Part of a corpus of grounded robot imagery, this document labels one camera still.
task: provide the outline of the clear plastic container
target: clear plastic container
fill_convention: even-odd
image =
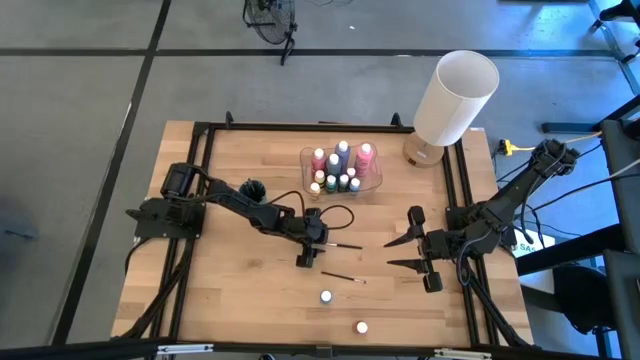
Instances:
[[[364,143],[360,143],[355,146],[350,146],[351,151],[349,154],[349,162],[347,168],[355,167],[356,162],[356,154],[358,153],[358,148]],[[360,180],[360,191],[358,192],[338,192],[335,193],[327,193],[327,190],[323,187],[320,191],[320,197],[318,200],[324,201],[332,201],[332,200],[348,200],[363,196],[371,195],[377,188],[382,184],[382,171],[380,170],[380,166],[378,165],[378,149],[376,146],[370,142],[367,144],[371,145],[371,150],[373,151],[373,161],[369,166],[369,172],[365,177],[357,177]],[[313,183],[314,174],[312,174],[311,169],[311,158],[313,157],[313,152],[316,148],[306,147],[300,151],[300,169],[302,170],[302,188],[304,191],[311,195],[309,191],[309,186]],[[328,147],[323,148],[325,154],[333,154],[334,148]]]

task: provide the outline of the concrete floor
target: concrete floor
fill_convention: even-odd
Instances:
[[[322,3],[296,2],[299,48],[608,49],[601,32],[587,32],[594,17],[585,3],[355,0],[317,6],[313,1]],[[160,5],[159,0],[4,1],[0,48],[144,48]],[[242,24],[240,12],[238,1],[175,1],[160,47],[270,48]],[[618,41],[628,43],[627,28],[614,26]],[[135,225],[124,210],[137,207],[146,194],[166,120],[221,121],[228,110],[237,121],[387,124],[399,112],[410,125],[437,60],[292,57],[281,67],[275,57],[156,58],[70,340],[109,336]],[[535,145],[544,138],[540,123],[594,122],[633,96],[611,59],[492,60],[500,87],[472,125],[485,127],[492,145],[501,138]],[[6,74],[0,84],[0,165],[5,169],[0,205],[24,209],[40,231],[37,240],[0,242],[0,282],[7,289],[0,293],[0,348],[48,341],[141,61],[0,57],[0,73]],[[498,157],[498,175],[526,158]],[[541,188],[531,203],[606,174],[598,150],[573,174]],[[544,223],[588,233],[617,222],[611,196],[610,186],[601,185],[540,215]],[[563,316],[529,311],[537,344],[595,353],[593,337],[577,333]],[[553,327],[563,330],[549,336]]]

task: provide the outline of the wooden tabletop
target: wooden tabletop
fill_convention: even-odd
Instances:
[[[159,189],[169,165],[187,157],[193,123],[167,122],[156,160],[149,196]],[[383,183],[368,197],[340,203],[355,213],[345,230],[331,231],[329,241],[360,245],[363,250],[327,248],[313,268],[295,266],[301,247],[282,238],[263,235],[248,221],[218,205],[207,205],[202,237],[196,242],[185,298],[180,340],[286,344],[468,346],[469,336],[461,287],[451,262],[434,262],[444,290],[427,294],[421,275],[387,265],[392,259],[417,258],[417,242],[395,248],[382,246],[402,235],[410,206],[420,205],[426,215],[425,230],[446,228],[447,201],[442,166],[420,169],[402,157],[406,135],[285,131],[218,130],[215,133],[209,173],[237,188],[248,178],[262,181],[271,199],[301,189],[299,153],[304,147],[330,147],[340,140],[371,142],[379,153]],[[466,163],[475,201],[497,190],[486,136],[470,129],[463,137]],[[462,190],[452,156],[459,204]],[[320,208],[334,201],[313,202]],[[297,197],[282,204],[300,209]],[[323,216],[329,226],[348,221],[341,210]],[[168,241],[152,239],[132,257],[113,335],[128,330],[158,290]],[[513,258],[502,249],[485,256],[491,295],[505,318],[525,340],[532,342],[529,322]],[[326,275],[329,271],[365,279],[366,285]],[[322,290],[333,300],[320,303]],[[169,328],[173,309],[170,298],[161,334]],[[480,338],[487,335],[482,307],[476,313]],[[369,325],[358,335],[357,321]]]

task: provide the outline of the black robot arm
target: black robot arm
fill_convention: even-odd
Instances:
[[[468,257],[479,258],[493,252],[496,246],[515,245],[503,240],[504,232],[511,226],[515,211],[546,180],[555,175],[566,175],[573,170],[579,153],[568,150],[566,144],[557,140],[545,140],[532,152],[527,167],[491,199],[465,208],[451,208],[447,212],[449,230],[425,232],[422,228],[424,213],[414,206],[409,210],[409,230],[400,238],[385,245],[397,246],[413,239],[419,242],[419,259],[392,260],[389,264],[405,266],[425,274],[427,292],[442,290],[440,274],[433,270],[433,260],[452,260],[456,264],[458,280],[462,286],[470,285],[509,345],[526,346],[526,342],[506,323],[486,291],[469,267]]]
[[[206,195],[190,198],[196,175],[199,176],[199,185],[206,189]],[[290,207],[260,204],[226,182],[208,176],[202,168],[188,163],[170,166],[160,193],[162,199],[145,200],[140,210],[127,211],[138,220],[136,236],[199,237],[204,220],[204,202],[218,204],[246,218],[251,226],[263,234],[301,244],[302,254],[296,258],[296,266],[299,267],[312,267],[314,258],[318,252],[322,252],[313,245],[326,244],[329,235],[327,225],[320,220],[320,209],[309,208],[303,216],[295,216],[295,210]]]

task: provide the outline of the paint bottle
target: paint bottle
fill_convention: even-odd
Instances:
[[[318,200],[320,198],[320,185],[318,185],[318,183],[311,183],[309,190],[313,200]]]
[[[371,166],[371,161],[373,161],[373,150],[371,149],[371,145],[364,143],[360,148],[358,148],[358,153],[356,154],[356,175],[358,177],[364,177],[369,172],[369,167]]]
[[[354,193],[354,195],[360,191],[360,180],[356,178],[351,179],[351,182],[349,183],[349,191]]]
[[[338,155],[329,155],[329,159],[327,159],[327,174],[335,177],[340,176],[340,157]]]
[[[340,183],[338,184],[338,191],[340,192],[349,191],[349,175],[347,174],[340,175]]]
[[[320,148],[316,149],[316,151],[314,151],[313,155],[311,156],[311,171],[312,171],[312,174],[315,174],[316,171],[318,171],[318,170],[324,171],[324,169],[326,168],[326,166],[325,166],[326,160],[327,159],[324,156],[324,150],[322,150]]]
[[[318,170],[316,171],[316,175],[314,176],[315,182],[320,185],[320,187],[324,187],[324,171]]]
[[[336,155],[340,158],[340,174],[344,174],[347,172],[347,165],[349,164],[349,154],[351,154],[351,148],[349,148],[349,143],[346,141],[340,141],[338,145],[336,145]]]
[[[333,175],[327,176],[327,192],[329,194],[336,192],[338,184],[336,184],[336,177]]]

